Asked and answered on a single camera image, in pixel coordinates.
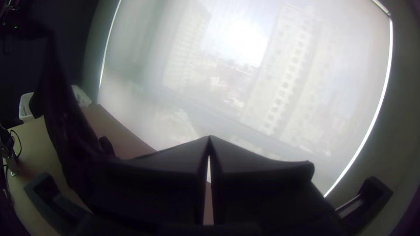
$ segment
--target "dark wall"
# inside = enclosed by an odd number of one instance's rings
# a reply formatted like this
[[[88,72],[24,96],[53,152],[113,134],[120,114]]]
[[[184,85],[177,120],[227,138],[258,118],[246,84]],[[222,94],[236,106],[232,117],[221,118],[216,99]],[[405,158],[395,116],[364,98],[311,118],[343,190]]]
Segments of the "dark wall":
[[[65,73],[79,86],[97,4],[98,0],[35,0],[32,6],[33,18],[55,32]],[[45,45],[46,39],[15,39],[11,54],[0,52],[0,121],[17,118],[20,96],[34,91],[44,64]]]

